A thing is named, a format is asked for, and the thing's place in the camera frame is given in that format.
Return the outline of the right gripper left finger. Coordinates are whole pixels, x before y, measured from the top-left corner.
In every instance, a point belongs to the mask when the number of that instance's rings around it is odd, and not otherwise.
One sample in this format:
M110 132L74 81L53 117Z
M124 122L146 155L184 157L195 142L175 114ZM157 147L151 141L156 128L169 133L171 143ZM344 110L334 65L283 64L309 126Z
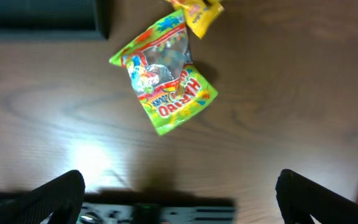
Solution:
M71 170L0 206L0 223L76 223L85 196L85 182Z

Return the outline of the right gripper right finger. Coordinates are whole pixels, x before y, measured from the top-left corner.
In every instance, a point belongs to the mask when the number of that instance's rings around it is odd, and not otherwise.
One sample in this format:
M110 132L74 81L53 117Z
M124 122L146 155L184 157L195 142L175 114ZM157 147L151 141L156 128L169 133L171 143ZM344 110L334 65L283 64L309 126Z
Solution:
M290 169L281 171L275 190L285 224L358 224L358 204Z

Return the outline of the green Haribo gummy bag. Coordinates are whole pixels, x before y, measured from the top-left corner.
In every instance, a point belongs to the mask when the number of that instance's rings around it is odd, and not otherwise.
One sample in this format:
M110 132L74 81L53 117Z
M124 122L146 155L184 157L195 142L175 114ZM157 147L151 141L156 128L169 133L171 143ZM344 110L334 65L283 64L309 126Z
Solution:
M218 95L192 61L182 10L156 21L109 62L127 70L131 87L160 136L194 117Z

